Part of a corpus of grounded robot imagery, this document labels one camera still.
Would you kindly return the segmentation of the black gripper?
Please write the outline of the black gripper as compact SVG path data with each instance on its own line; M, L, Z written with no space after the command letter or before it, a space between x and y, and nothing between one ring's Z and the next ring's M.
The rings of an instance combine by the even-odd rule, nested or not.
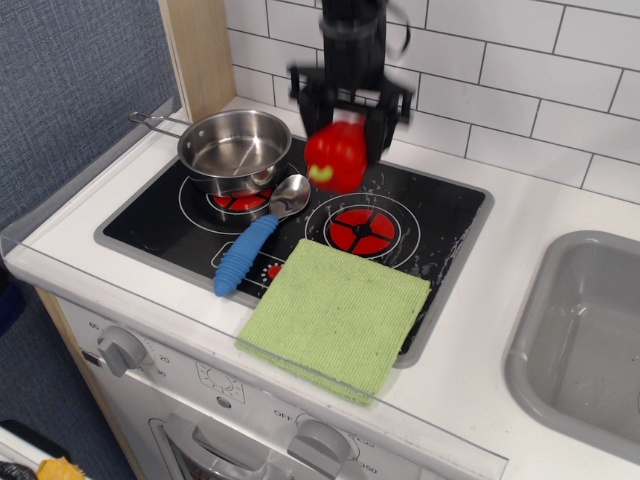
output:
M290 97L297 101L308 138L333 121L336 108L365 114L369 163L390 147L397 122L408 123L413 92L386 77L384 22L322 22L324 63L288 66ZM379 95L376 107L356 101L360 91Z

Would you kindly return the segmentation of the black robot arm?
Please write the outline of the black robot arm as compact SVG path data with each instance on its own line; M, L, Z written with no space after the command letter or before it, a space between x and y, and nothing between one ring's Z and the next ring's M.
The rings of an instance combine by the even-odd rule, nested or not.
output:
M367 161L377 162L396 125L411 118L414 91L385 74L389 1L324 1L319 27L324 63L288 66L289 96L308 136L333 121L336 109L364 119Z

